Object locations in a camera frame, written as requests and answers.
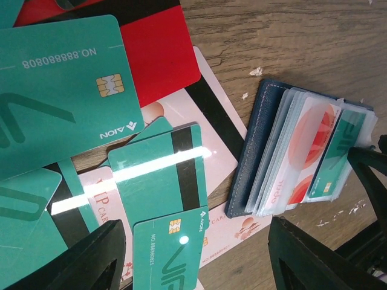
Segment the blue card holder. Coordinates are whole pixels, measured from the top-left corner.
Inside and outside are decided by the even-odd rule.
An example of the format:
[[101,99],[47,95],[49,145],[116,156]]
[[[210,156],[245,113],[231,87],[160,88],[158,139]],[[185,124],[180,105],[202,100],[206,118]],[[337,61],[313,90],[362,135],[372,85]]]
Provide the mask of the blue card holder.
[[[236,218],[248,214],[259,217],[268,216],[258,214],[258,208],[265,196],[265,183],[272,175],[271,170],[275,156],[279,152],[278,142],[282,140],[281,132],[287,128],[288,124],[296,121],[296,114],[302,109],[299,96],[302,93],[309,93],[318,97],[326,97],[333,100],[343,100],[341,113],[349,109],[351,111],[365,113],[366,117],[360,130],[358,139],[354,146],[369,147],[371,144],[371,134],[376,125],[377,117],[372,107],[360,103],[354,103],[342,98],[328,95],[321,95],[307,91],[296,86],[278,82],[271,79],[262,81],[256,96],[255,106],[250,118],[249,128],[242,149],[241,159],[236,169],[232,182],[229,200],[227,201],[225,213],[229,218]],[[328,149],[330,140],[340,120],[340,115],[333,128],[330,139],[317,165],[317,169],[311,179],[311,184],[304,196],[297,194],[298,202],[289,205],[286,210],[295,208],[298,204],[313,202],[308,200],[308,194],[314,179],[318,173],[320,164]],[[344,170],[339,178],[337,187],[332,196],[318,199],[314,202],[333,201],[337,199],[344,187],[344,184],[351,172],[351,166],[347,159]]]

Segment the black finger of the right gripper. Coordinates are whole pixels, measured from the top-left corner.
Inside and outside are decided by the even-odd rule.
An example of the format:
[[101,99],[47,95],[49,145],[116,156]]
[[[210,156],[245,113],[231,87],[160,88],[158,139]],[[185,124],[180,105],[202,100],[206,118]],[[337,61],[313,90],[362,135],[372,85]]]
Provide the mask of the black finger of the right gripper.
[[386,217],[386,186],[372,171],[386,176],[386,154],[375,150],[352,147],[348,152],[348,161],[364,186],[378,218]]

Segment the white red circle card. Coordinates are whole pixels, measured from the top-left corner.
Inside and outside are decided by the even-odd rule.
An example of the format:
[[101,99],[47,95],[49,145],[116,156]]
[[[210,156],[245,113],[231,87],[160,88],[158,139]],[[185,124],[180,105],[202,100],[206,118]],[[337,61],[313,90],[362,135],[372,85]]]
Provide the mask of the white red circle card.
[[281,132],[272,175],[262,188],[265,196],[258,208],[262,216],[283,213],[298,202],[297,194],[305,195],[343,105],[343,100],[309,93],[302,93],[299,100],[302,109]]

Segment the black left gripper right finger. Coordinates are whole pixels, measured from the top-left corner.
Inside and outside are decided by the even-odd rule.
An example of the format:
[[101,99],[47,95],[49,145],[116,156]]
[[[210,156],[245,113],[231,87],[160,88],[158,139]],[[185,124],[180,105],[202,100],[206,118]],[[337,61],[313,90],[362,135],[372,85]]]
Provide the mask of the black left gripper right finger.
[[284,217],[271,221],[268,250],[277,289],[386,289]]

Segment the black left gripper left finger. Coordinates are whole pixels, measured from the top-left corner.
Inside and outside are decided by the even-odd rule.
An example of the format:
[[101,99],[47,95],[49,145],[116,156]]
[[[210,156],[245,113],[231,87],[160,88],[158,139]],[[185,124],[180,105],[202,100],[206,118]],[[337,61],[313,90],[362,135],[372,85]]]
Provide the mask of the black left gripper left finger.
[[125,251],[123,222],[111,220],[7,289],[119,289]]

